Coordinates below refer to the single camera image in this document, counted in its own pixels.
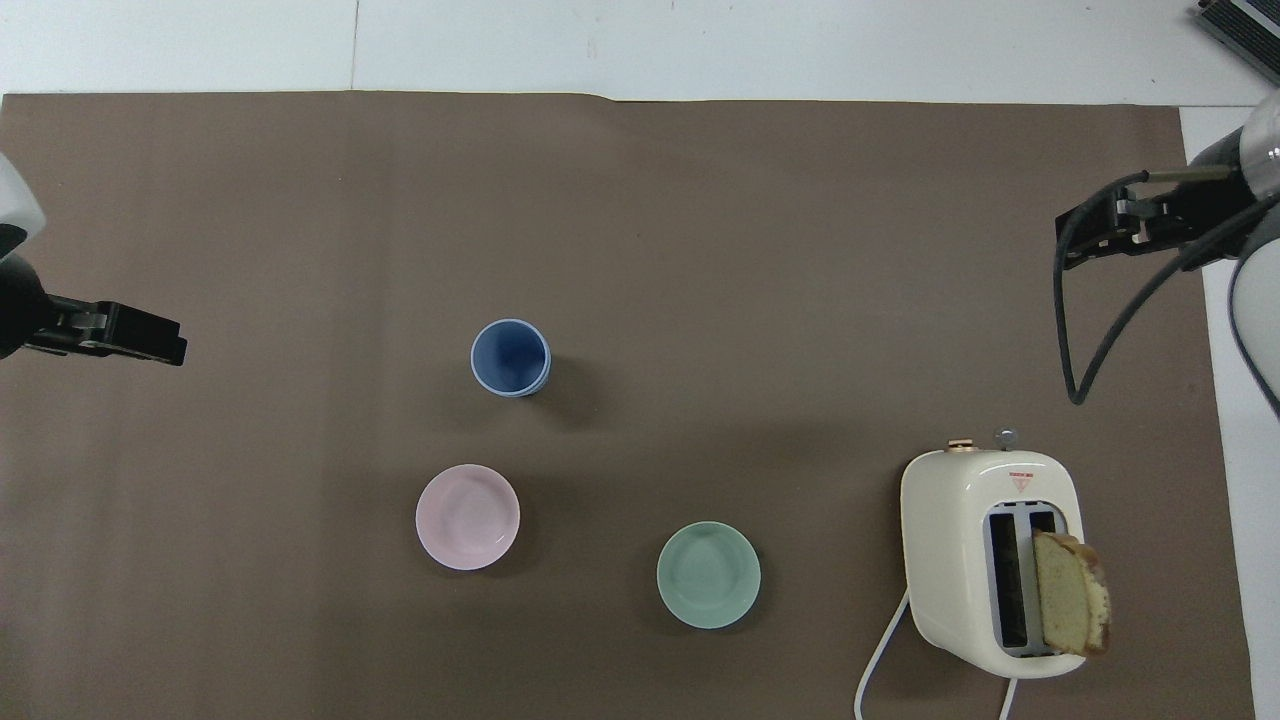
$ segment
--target white cable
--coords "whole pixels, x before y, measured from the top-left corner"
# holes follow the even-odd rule
[[[856,720],[864,720],[863,696],[867,694],[867,683],[870,682],[872,673],[876,671],[876,665],[879,664],[881,655],[884,655],[884,646],[888,644],[888,639],[893,637],[893,630],[896,630],[899,623],[902,621],[902,612],[906,611],[908,600],[910,597],[910,591],[902,593],[902,601],[897,603],[897,610],[893,611],[893,618],[890,619],[888,626],[884,628],[884,634],[881,635],[881,642],[876,646],[876,652],[873,652],[872,659],[867,661],[867,669],[863,670],[863,678],[858,680],[858,692],[854,693],[854,717]],[[1000,706],[1000,720],[1009,720],[1009,708],[1014,706],[1014,692],[1016,689],[1018,678],[1010,678],[1009,685],[1005,688],[1005,703]]]
[[[897,629],[897,624],[902,621],[902,612],[906,610],[906,601],[910,593],[902,592],[902,602],[897,603],[897,610],[893,611],[893,619],[888,621],[888,626],[884,628],[884,634],[881,635],[881,642],[876,646],[876,652],[872,653],[872,659],[867,661],[867,669],[863,670],[863,679],[858,680],[858,693],[854,694],[854,717],[856,720],[863,720],[863,693],[867,692],[867,683],[872,679],[872,673],[876,671],[876,664],[879,662],[879,656],[884,653],[884,646],[888,644],[888,639],[893,637],[893,630]]]
[[[1005,688],[1005,705],[1000,706],[1000,720],[1009,720],[1009,708],[1014,706],[1014,691],[1018,689],[1018,678],[1009,679],[1009,687]]]

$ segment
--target white table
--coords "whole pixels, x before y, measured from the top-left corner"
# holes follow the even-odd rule
[[[1183,108],[1192,156],[1238,127],[1271,90],[1192,24],[1192,5],[0,0],[0,92],[356,88],[1135,102]],[[1277,717],[1280,546],[1271,527],[1280,507],[1280,423],[1231,341],[1229,273],[1225,263],[1204,270],[1208,332],[1254,703],[1260,717]]]

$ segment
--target power cord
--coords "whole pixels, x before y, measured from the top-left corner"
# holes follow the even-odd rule
[[[1107,199],[1112,197],[1116,190],[1123,187],[1143,183],[1151,178],[1151,173],[1143,170],[1140,173],[1134,173],[1132,176],[1125,176],[1115,182],[1107,183],[1102,190],[1094,192],[1088,200],[1082,202],[1068,218],[1066,223],[1062,224],[1062,232],[1057,237],[1056,251],[1053,252],[1053,314],[1057,323],[1057,348],[1059,356],[1062,361],[1062,379],[1066,382],[1066,396],[1073,404],[1080,405],[1084,398],[1089,395],[1089,388],[1093,387],[1093,380],[1098,374],[1098,369],[1102,366],[1102,361],[1107,359],[1107,354],[1111,352],[1111,346],[1115,345],[1116,338],[1124,331],[1129,320],[1138,313],[1147,300],[1160,290],[1160,286],[1165,284],[1170,277],[1172,277],[1179,270],[1183,270],[1193,265],[1202,255],[1208,250],[1212,250],[1217,243],[1229,238],[1231,234],[1240,232],[1247,228],[1251,223],[1256,223],[1258,219],[1266,214],[1267,210],[1274,208],[1280,196],[1268,197],[1249,205],[1244,210],[1240,210],[1235,215],[1231,215],[1222,223],[1220,223],[1213,229],[1206,232],[1199,238],[1187,243],[1178,251],[1178,256],[1166,263],[1137,295],[1133,300],[1124,306],[1124,310],[1116,316],[1115,322],[1111,323],[1111,328],[1107,329],[1106,336],[1102,337],[1102,342],[1098,343],[1098,348],[1093,354],[1093,359],[1089,360],[1088,368],[1084,370],[1084,377],[1080,384],[1075,384],[1075,372],[1071,364],[1071,347],[1066,337],[1066,305],[1062,301],[1062,270],[1066,263],[1066,254],[1070,250],[1071,241],[1075,238],[1075,233],[1084,222],[1085,215],[1088,215],[1094,208]]]
[[[902,623],[902,612],[906,611],[909,603],[910,592],[902,592],[902,600],[897,603],[897,610],[893,611],[893,618],[890,619],[888,626],[884,628],[884,634],[881,635],[881,642],[876,646],[876,651],[872,652],[872,659],[867,661],[867,669],[863,670],[863,678],[858,680],[858,692],[854,693],[854,717],[855,720],[864,720],[863,717],[863,696],[867,694],[867,684],[872,679],[872,673],[876,671],[876,666],[879,665],[879,659],[884,655],[884,646],[888,644],[888,639],[893,637],[893,630],[897,630],[899,624]],[[1005,688],[1005,702],[1000,706],[1000,720],[1009,720],[1009,708],[1014,706],[1014,691],[1018,689],[1018,678],[1010,678],[1009,685]]]

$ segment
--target black cable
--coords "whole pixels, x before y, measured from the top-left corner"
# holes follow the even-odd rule
[[[1190,266],[1193,263],[1199,260],[1204,252],[1212,250],[1222,240],[1228,238],[1233,233],[1236,233],[1247,228],[1251,223],[1256,223],[1267,210],[1280,201],[1280,197],[1271,197],[1263,201],[1254,202],[1244,210],[1231,215],[1222,223],[1220,223],[1213,229],[1206,232],[1199,238],[1187,243],[1179,250],[1178,256],[1166,263],[1137,295],[1133,300],[1124,306],[1124,310],[1116,316],[1115,322],[1111,323],[1111,328],[1107,329],[1107,334],[1102,337],[1102,342],[1098,343],[1097,351],[1093,354],[1093,359],[1089,360],[1088,368],[1084,370],[1084,378],[1080,380],[1079,387],[1075,384],[1075,372],[1071,366],[1071,348],[1066,337],[1066,305],[1062,301],[1062,268],[1066,263],[1066,254],[1070,249],[1071,240],[1075,236],[1076,229],[1098,204],[1112,197],[1116,190],[1126,187],[1129,184],[1135,184],[1140,182],[1147,182],[1149,174],[1143,170],[1140,173],[1134,173],[1132,176],[1125,176],[1098,192],[1089,196],[1088,200],[1080,204],[1068,218],[1066,223],[1062,225],[1062,232],[1057,237],[1056,252],[1053,252],[1053,313],[1057,322],[1057,348],[1059,356],[1062,361],[1062,379],[1066,382],[1066,396],[1073,404],[1080,405],[1084,398],[1089,395],[1089,388],[1093,387],[1093,379],[1098,374],[1098,369],[1102,366],[1102,361],[1107,359],[1107,354],[1111,352],[1111,346],[1115,345],[1116,338],[1124,331],[1129,320],[1138,313],[1147,300],[1160,290],[1160,286],[1165,283],[1170,277],[1172,277],[1179,270]]]

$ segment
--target toaster slot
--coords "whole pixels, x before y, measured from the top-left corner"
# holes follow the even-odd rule
[[[1062,512],[1030,500],[1002,502],[987,511],[987,584],[996,643],[1014,657],[1056,655],[1044,644],[1032,532],[1068,532]]]

